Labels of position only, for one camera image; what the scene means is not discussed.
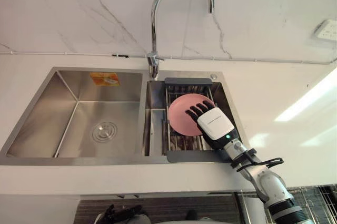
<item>orange label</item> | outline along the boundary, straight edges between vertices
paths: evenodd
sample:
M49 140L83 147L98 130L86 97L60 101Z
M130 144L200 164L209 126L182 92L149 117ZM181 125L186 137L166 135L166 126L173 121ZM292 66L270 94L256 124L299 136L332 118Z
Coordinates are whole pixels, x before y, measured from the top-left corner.
M92 72L90 77L96 85L119 86L120 84L116 73Z

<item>sink drain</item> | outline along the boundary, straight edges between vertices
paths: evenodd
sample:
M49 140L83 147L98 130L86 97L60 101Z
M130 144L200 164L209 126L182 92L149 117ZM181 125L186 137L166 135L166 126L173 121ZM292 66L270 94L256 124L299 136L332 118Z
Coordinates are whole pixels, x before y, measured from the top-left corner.
M96 142L103 143L113 139L117 134L117 127L111 122L102 122L93 130L93 139Z

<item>plate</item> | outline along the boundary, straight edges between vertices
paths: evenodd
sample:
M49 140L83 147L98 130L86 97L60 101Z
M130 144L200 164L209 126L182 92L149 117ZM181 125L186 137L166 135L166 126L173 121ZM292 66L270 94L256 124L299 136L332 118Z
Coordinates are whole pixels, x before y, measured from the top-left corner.
M202 132L197 127L192 118L185 113L191 106L195 106L203 101L209 101L214 105L213 101L200 94L186 94L182 95L172 102L168 108L168 119L171 127L178 133L185 136L197 136Z

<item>dish drying rack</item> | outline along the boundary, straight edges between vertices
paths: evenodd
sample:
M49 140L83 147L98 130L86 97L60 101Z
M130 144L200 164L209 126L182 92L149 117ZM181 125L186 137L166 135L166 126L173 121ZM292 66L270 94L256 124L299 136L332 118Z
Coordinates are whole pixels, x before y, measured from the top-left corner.
M176 132L169 121L169 107L174 100L182 95L196 93L203 95L216 105L211 92L212 81L207 78L166 78L165 104L166 104L166 149L169 151L181 150L211 150L202 135L184 136Z
M336 184L330 186L289 188L288 191L293 194L296 202L302 207L305 214L313 220L314 224L337 224ZM257 198L256 193L241 192L238 193L238 196L242 210L246 216L249 216L245 198ZM251 224L249 218L248 220L241 221L241 223ZM265 210L265 223L276 224L267 209Z

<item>chrome faucet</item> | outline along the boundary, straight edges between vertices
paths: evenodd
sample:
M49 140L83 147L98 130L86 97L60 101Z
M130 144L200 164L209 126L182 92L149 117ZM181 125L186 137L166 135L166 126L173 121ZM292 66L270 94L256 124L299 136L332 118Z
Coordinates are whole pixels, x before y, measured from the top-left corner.
M159 60L161 58L157 57L157 40L156 40L156 18L157 9L161 0L154 0L151 10L151 29L152 29L152 51L147 54L148 70L152 78L156 78L158 75ZM214 12L214 0L209 0L209 12Z

